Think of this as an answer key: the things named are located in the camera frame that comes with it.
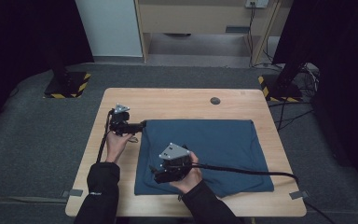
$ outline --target black jacket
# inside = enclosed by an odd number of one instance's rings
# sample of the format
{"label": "black jacket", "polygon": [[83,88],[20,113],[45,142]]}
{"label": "black jacket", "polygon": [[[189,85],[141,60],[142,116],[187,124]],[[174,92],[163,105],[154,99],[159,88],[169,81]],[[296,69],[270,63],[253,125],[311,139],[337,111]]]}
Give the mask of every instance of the black jacket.
{"label": "black jacket", "polygon": [[[120,168],[115,163],[99,162],[91,166],[87,177],[89,195],[80,207],[76,224],[115,223],[119,179]],[[182,200],[199,224],[241,223],[203,181],[183,195]]]}

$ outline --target blue cloth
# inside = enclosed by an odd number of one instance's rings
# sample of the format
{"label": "blue cloth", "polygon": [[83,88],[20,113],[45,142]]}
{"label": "blue cloth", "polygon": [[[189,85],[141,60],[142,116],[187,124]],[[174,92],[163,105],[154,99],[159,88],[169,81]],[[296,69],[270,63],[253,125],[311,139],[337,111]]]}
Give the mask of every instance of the blue cloth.
{"label": "blue cloth", "polygon": [[[237,119],[152,119],[142,133],[135,195],[179,194],[169,183],[158,184],[149,165],[160,169],[158,155],[169,143],[186,145],[199,163],[252,171],[268,167],[254,123]],[[238,192],[273,191],[268,175],[244,175],[201,169],[202,178],[219,197]]]}

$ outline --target black curtain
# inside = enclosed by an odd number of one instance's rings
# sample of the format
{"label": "black curtain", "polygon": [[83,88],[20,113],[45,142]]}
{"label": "black curtain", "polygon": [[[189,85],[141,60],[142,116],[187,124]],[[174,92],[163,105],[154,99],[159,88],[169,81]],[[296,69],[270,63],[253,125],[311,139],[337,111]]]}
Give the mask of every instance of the black curtain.
{"label": "black curtain", "polygon": [[[309,28],[309,45],[297,46]],[[338,162],[358,170],[358,1],[295,0],[273,62],[290,63],[305,49],[304,63],[321,74],[312,99],[321,128]]]}
{"label": "black curtain", "polygon": [[25,78],[86,62],[93,58],[75,0],[0,0],[0,111]]}

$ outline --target wall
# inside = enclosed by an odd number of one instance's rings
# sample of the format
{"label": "wall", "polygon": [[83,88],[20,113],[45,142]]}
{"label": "wall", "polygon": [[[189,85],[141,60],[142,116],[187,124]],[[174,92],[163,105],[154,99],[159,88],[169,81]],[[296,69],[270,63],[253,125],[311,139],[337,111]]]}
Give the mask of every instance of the wall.
{"label": "wall", "polygon": [[93,56],[142,57],[133,1],[76,0]]}

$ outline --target tripod base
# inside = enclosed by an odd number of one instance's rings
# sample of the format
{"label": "tripod base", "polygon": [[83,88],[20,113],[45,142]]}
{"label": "tripod base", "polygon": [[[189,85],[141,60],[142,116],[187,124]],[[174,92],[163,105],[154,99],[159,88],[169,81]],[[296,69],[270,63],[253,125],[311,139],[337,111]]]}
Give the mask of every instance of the tripod base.
{"label": "tripod base", "polygon": [[90,74],[86,72],[69,72],[67,73],[71,78],[70,86],[63,86],[54,77],[45,90],[46,98],[77,98],[81,96],[83,90],[86,88],[90,79]]}
{"label": "tripod base", "polygon": [[274,87],[278,75],[263,75],[258,78],[261,89],[267,101],[301,102],[302,93],[295,84],[290,84],[287,89],[276,91]]}

